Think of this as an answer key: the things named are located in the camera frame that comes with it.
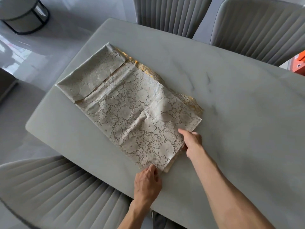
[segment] glossy floor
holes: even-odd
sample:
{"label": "glossy floor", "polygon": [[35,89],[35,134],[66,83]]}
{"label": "glossy floor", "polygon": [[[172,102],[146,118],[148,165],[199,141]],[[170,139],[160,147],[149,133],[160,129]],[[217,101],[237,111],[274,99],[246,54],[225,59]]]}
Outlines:
{"label": "glossy floor", "polygon": [[[51,19],[42,30],[18,36],[0,25],[0,66],[20,80],[0,104],[0,164],[58,154],[26,132],[25,123],[71,59],[106,19],[136,22],[132,0],[41,1],[51,12]],[[210,42],[222,1],[212,1],[195,40]],[[2,204],[0,222],[0,229],[27,228]],[[143,228],[152,228],[149,218]]]}

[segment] gray marble tabletop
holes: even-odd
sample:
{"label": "gray marble tabletop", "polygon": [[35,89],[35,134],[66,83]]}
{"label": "gray marble tabletop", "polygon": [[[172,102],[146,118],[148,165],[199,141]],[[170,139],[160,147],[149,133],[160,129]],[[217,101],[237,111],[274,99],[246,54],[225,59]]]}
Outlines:
{"label": "gray marble tabletop", "polygon": [[[276,228],[305,224],[305,77],[188,38],[108,19],[59,80],[107,42],[157,72],[204,108],[196,131],[228,179]],[[57,87],[26,129],[128,196],[138,167]],[[152,208],[187,228],[217,228],[189,159],[162,174]]]}

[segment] left hand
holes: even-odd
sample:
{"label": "left hand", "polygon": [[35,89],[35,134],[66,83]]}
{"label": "left hand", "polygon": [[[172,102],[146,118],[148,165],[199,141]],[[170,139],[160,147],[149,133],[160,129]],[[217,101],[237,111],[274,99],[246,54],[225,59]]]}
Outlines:
{"label": "left hand", "polygon": [[150,165],[135,176],[135,191],[132,204],[148,211],[162,189],[162,179],[155,165]]}

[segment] chair backrest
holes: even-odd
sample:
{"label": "chair backrest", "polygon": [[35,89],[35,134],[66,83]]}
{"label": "chair backrest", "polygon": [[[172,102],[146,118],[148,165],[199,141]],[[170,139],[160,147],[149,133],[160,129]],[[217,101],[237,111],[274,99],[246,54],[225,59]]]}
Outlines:
{"label": "chair backrest", "polygon": [[280,66],[305,50],[305,8],[277,0],[225,0],[210,44]]}
{"label": "chair backrest", "polygon": [[0,200],[41,229],[116,229],[131,201],[63,156],[1,165]]}
{"label": "chair backrest", "polygon": [[134,0],[137,24],[193,38],[212,0]]}

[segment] folded tablecloth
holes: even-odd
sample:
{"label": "folded tablecloth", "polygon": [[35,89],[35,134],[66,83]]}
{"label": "folded tablecloth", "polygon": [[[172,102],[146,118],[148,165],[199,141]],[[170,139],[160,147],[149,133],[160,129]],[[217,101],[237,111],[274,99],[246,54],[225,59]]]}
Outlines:
{"label": "folded tablecloth", "polygon": [[177,129],[201,121],[193,98],[109,43],[56,86],[141,168],[168,171],[184,144]]}

